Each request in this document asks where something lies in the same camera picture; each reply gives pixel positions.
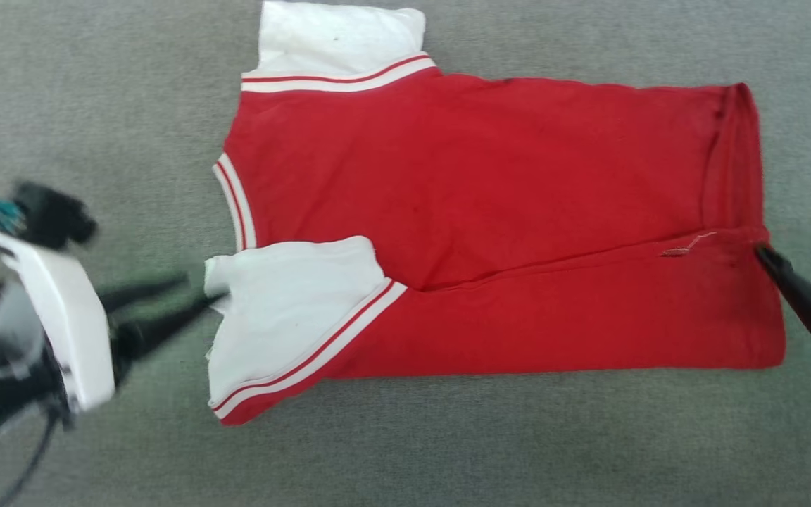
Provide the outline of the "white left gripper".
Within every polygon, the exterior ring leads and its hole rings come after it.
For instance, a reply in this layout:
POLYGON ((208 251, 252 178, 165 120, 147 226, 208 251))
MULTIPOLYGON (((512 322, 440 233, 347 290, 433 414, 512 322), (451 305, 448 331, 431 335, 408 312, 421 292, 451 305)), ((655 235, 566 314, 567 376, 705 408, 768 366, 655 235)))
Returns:
POLYGON ((186 307, 111 331, 106 314, 164 295, 189 282, 184 273, 135 280, 97 296, 77 258, 0 233, 1 258, 16 272, 41 321, 65 388, 68 408, 87 412, 110 400, 135 363, 151 356, 228 293, 200 296, 186 307))

